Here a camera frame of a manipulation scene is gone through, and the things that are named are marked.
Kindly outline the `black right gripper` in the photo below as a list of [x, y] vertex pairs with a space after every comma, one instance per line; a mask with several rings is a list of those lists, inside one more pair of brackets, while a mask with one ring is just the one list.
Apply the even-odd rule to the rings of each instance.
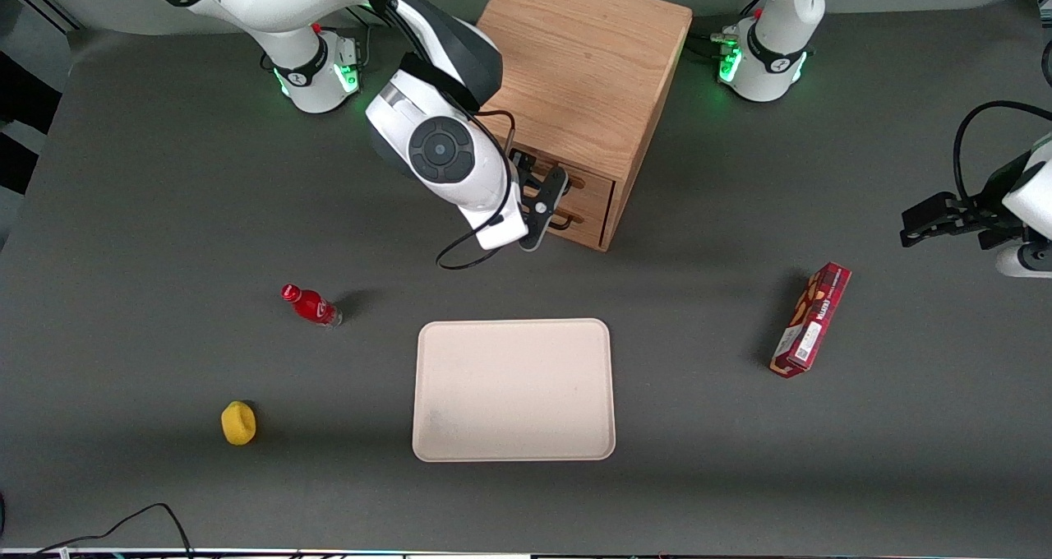
[[537, 173], [537, 157], [510, 149], [514, 205], [524, 215], [547, 215], [547, 179]]

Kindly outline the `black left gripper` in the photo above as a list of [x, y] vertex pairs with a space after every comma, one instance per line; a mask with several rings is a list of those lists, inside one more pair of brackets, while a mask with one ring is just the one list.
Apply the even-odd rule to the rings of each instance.
[[1003, 199], [1021, 180], [1030, 159], [1029, 152], [995, 169], [982, 191], [969, 195], [963, 184], [959, 152], [952, 155], [952, 173], [959, 199], [954, 193], [935, 193], [902, 213], [899, 242], [914, 247], [920, 241], [939, 236], [978, 233], [980, 248], [989, 251], [1009, 241], [1029, 239], [1029, 229], [1017, 215], [1003, 206]]

